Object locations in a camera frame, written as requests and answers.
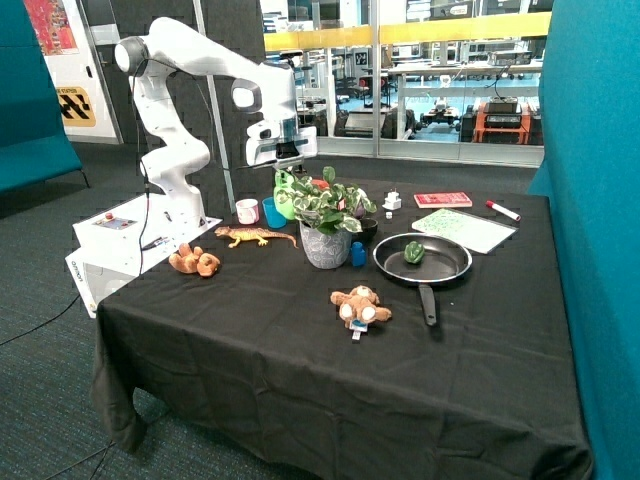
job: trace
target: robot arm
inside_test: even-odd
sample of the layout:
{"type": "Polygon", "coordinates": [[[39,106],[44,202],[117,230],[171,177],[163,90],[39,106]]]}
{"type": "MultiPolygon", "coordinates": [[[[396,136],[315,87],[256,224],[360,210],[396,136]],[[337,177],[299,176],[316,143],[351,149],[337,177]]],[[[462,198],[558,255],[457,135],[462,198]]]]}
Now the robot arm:
{"type": "Polygon", "coordinates": [[[235,78],[232,99],[243,112],[263,115],[247,129],[247,164],[285,168],[317,154],[315,127],[300,129],[293,71],[288,65],[257,65],[170,18],[158,18],[149,34],[123,39],[115,49],[122,71],[130,75],[134,102],[145,129],[165,147],[143,158],[149,180],[170,196],[187,222],[204,218],[200,192],[185,181],[209,162],[209,149],[182,125],[167,90],[167,77],[191,75],[235,78]]]}

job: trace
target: toy lizard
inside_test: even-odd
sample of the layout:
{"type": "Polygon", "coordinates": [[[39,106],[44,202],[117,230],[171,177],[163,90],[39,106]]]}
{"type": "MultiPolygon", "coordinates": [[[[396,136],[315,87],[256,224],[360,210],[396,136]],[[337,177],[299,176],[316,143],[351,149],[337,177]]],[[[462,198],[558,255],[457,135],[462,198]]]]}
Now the toy lizard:
{"type": "Polygon", "coordinates": [[[218,237],[227,236],[235,240],[234,243],[229,244],[229,248],[237,247],[240,242],[247,242],[249,240],[257,240],[258,245],[263,247],[268,240],[265,238],[288,238],[293,242],[293,246],[298,248],[295,237],[287,235],[286,233],[272,232],[271,230],[265,230],[264,228],[230,228],[230,227],[218,227],[215,230],[215,234],[218,237]]]}

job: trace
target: teal chair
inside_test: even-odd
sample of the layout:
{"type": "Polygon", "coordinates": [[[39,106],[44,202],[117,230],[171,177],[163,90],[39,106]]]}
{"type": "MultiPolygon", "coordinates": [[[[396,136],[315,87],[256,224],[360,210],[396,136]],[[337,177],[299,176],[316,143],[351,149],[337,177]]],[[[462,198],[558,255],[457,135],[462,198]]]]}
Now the teal chair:
{"type": "Polygon", "coordinates": [[[558,0],[541,82],[546,195],[598,480],[640,478],[640,2],[558,0]]]}
{"type": "Polygon", "coordinates": [[[0,192],[75,170],[88,187],[23,0],[1,10],[0,192]]]}

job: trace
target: green pepper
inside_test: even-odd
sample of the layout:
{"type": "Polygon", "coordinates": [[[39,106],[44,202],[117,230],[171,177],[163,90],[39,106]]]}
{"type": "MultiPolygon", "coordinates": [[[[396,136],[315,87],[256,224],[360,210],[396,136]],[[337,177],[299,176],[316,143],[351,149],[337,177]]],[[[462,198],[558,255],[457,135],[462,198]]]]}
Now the green pepper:
{"type": "Polygon", "coordinates": [[[424,258],[424,246],[420,242],[410,242],[404,249],[404,259],[408,263],[418,265],[424,258]]]}

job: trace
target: glass wall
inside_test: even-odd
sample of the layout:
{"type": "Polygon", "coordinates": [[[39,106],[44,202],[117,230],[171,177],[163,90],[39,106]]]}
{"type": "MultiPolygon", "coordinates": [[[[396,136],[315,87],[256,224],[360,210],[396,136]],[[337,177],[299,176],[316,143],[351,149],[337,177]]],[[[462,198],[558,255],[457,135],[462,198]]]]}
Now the glass wall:
{"type": "Polygon", "coordinates": [[[322,153],[537,166],[552,0],[261,0],[322,153]]]}

